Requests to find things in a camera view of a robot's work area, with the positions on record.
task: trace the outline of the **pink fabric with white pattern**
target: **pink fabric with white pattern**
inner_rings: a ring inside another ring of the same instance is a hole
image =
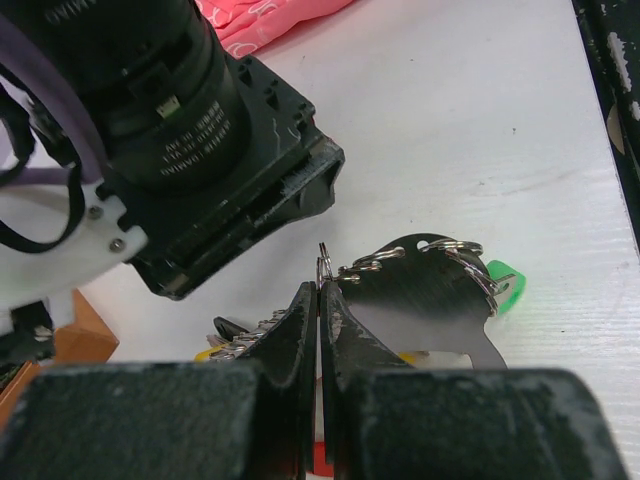
[[[296,23],[337,12],[353,0],[196,0],[222,46],[242,57]]]

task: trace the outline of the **robotic arm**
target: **robotic arm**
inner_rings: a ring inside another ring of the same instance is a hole
[[[333,204],[344,154],[313,105],[227,55],[192,0],[0,0],[0,65],[28,97],[0,90],[18,159],[0,176],[0,310],[14,326],[20,308],[121,261],[182,299]],[[30,168],[33,133],[58,168]],[[27,235],[37,222],[16,195],[46,189],[69,204],[53,241]]]

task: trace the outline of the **table surface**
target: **table surface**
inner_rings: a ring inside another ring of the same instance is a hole
[[[336,204],[179,303],[126,266],[85,286],[113,360],[191,359],[216,315],[255,325],[315,278],[319,241],[345,264],[409,233],[475,240],[529,281],[487,323],[508,365],[579,374],[640,475],[640,268],[571,2],[361,0],[259,57],[344,148]]]

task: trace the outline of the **green object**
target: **green object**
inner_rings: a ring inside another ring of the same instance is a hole
[[[527,277],[522,275],[517,270],[511,268],[506,263],[502,263],[500,260],[491,260],[487,264],[487,270],[489,270],[489,276],[493,280],[499,280],[505,275],[513,274],[516,276],[516,287],[513,290],[511,297],[509,297],[506,302],[500,305],[500,310],[498,310],[498,314],[502,315],[503,313],[511,310],[511,307],[515,305],[515,303],[520,298],[520,295],[522,295],[522,292],[524,292],[524,287],[527,284]]]

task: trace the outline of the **wooden block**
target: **wooden block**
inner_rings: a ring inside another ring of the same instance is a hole
[[[104,363],[118,346],[118,339],[82,294],[73,292],[75,322],[55,332],[54,365]],[[11,383],[0,394],[0,430],[11,415],[20,394],[43,367],[25,363]]]

